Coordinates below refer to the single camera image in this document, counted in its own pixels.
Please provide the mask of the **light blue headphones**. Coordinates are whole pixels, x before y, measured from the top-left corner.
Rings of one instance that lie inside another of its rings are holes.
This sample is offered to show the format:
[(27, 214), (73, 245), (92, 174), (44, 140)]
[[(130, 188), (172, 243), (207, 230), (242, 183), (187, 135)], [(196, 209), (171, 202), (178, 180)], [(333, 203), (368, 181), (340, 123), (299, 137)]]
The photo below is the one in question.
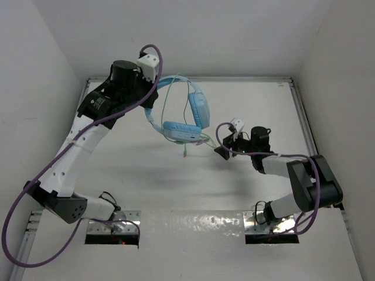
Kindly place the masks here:
[(147, 121), (157, 133), (170, 142), (181, 145), (202, 142), (202, 132), (210, 126), (210, 108), (207, 98), (196, 83), (181, 75), (161, 78), (156, 89), (167, 87), (170, 90), (176, 83), (185, 83), (188, 87), (182, 113), (183, 122), (168, 121), (161, 116), (161, 124), (158, 124), (154, 121), (150, 108), (144, 109)]

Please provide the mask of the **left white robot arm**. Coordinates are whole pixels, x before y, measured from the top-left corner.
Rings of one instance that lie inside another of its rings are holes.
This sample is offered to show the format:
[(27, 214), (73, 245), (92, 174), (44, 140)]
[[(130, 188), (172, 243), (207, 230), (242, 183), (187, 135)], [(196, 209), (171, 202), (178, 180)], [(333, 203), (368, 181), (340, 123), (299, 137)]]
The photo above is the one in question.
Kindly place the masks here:
[(117, 205), (76, 193), (74, 188), (92, 152), (122, 117), (122, 111), (130, 109), (147, 93), (151, 97), (143, 107), (151, 106), (156, 100), (158, 68), (159, 59), (150, 54), (135, 63), (125, 60), (112, 63), (108, 78), (80, 104), (56, 160), (42, 176), (25, 186), (35, 201), (68, 224), (82, 218), (108, 221), (113, 217), (119, 210)]

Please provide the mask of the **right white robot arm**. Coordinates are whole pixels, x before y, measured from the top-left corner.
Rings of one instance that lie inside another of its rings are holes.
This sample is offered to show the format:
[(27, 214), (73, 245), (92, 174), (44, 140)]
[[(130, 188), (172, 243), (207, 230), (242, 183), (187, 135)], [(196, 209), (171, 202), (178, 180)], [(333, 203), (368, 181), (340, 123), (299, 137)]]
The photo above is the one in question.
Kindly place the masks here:
[(328, 162), (322, 155), (286, 155), (271, 150), (269, 128), (256, 126), (250, 138), (234, 124), (227, 124), (231, 134), (219, 140), (215, 148), (225, 160), (238, 155), (248, 156), (253, 168), (261, 173), (289, 180), (291, 193), (266, 202), (260, 224), (272, 225), (296, 213), (311, 213), (314, 221), (320, 208), (340, 204), (343, 191)]

